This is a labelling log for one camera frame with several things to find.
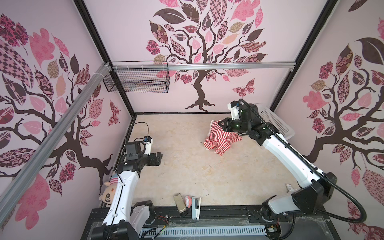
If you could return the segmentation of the red white striped tank top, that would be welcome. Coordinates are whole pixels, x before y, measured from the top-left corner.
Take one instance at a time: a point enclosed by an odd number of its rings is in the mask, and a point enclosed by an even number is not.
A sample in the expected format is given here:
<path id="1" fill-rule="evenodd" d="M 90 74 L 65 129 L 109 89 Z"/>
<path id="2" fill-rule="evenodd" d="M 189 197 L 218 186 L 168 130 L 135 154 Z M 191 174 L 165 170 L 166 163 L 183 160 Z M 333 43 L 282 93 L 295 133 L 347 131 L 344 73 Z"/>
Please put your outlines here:
<path id="1" fill-rule="evenodd" d="M 240 142 L 242 139 L 237 133 L 223 131 L 219 122 L 212 120 L 208 136 L 204 141 L 204 147 L 222 156 L 231 148 L 232 144 Z"/>

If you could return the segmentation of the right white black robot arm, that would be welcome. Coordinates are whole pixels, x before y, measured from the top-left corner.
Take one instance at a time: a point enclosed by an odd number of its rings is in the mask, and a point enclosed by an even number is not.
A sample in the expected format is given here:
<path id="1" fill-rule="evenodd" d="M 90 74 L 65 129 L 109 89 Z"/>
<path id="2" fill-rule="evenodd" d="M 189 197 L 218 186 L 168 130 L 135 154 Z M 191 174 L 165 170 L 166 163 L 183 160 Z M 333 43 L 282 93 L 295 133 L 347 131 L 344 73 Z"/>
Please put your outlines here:
<path id="1" fill-rule="evenodd" d="M 231 117 L 219 121 L 218 126 L 225 132 L 255 140 L 289 170 L 300 187 L 264 201 L 260 210 L 264 221 L 272 222 L 283 213 L 314 214 L 332 197 L 334 187 L 331 184 L 337 182 L 336 176 L 327 173 L 327 180 L 323 180 L 319 177 L 319 174 L 324 174 L 322 170 L 289 149 L 288 139 L 295 132 L 280 117 L 261 104 L 246 106 L 233 101 L 228 104 L 228 109 Z"/>

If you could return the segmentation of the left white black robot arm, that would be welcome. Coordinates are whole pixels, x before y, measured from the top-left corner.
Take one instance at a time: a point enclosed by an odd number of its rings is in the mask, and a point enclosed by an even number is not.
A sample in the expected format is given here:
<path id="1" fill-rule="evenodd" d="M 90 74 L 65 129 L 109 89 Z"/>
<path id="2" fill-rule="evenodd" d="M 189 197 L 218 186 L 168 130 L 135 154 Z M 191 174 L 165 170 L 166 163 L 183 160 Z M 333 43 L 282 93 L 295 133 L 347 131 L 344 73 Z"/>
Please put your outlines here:
<path id="1" fill-rule="evenodd" d="M 136 186 L 145 166 L 161 164 L 163 154 L 152 153 L 154 140 L 145 136 L 143 141 L 128 142 L 116 169 L 117 188 L 110 209 L 100 227 L 95 227 L 91 240 L 139 240 L 139 234 L 148 220 L 155 218 L 152 201 L 133 205 Z"/>

